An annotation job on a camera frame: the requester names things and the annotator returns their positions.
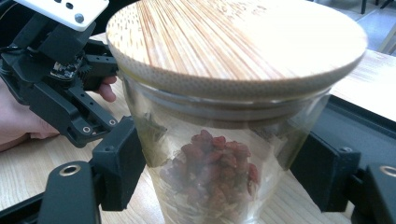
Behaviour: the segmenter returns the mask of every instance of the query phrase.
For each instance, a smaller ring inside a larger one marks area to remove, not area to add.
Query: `light wood surface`
[[[396,121],[393,117],[396,114],[395,108],[389,106],[396,93],[390,86],[394,83],[395,65],[394,57],[367,50],[361,64],[334,87],[333,93]],[[116,119],[129,115],[120,85],[121,81],[113,85],[118,100],[112,104],[92,94]],[[364,94],[366,91],[373,97],[367,97],[367,94]],[[48,174],[55,167],[69,161],[88,161],[97,143],[75,148],[63,136],[57,136],[46,140],[32,140],[0,153],[0,209],[42,192]],[[127,210],[115,213],[102,212],[102,220],[103,223],[163,223],[160,206],[147,170],[141,175]],[[291,173],[288,173],[280,182],[268,208],[262,213],[261,223],[342,224],[350,223],[350,220],[340,213],[320,213],[302,186]]]
[[[255,102],[323,91],[367,46],[346,15],[295,0],[143,0],[117,12],[106,34],[120,69],[140,82]]]

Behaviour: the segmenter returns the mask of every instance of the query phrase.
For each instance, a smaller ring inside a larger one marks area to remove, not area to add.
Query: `glass jar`
[[[367,44],[307,1],[141,0],[106,34],[165,222],[182,224],[256,223]]]

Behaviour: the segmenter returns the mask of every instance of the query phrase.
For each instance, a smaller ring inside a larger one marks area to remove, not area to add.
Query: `glass jar body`
[[[328,98],[307,97],[295,111],[276,105],[293,111],[280,117],[249,120],[247,111],[219,122],[221,108],[212,116],[196,99],[168,104],[121,75],[166,223],[257,223]]]

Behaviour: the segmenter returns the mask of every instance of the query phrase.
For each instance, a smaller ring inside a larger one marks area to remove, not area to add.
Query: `white plastic part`
[[[76,31],[84,31],[106,9],[108,0],[15,0]]]

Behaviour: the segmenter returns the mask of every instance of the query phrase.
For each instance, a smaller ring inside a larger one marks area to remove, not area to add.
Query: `round lid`
[[[194,97],[266,101],[328,89],[360,61],[366,34],[304,0],[140,0],[106,28],[120,70]]]

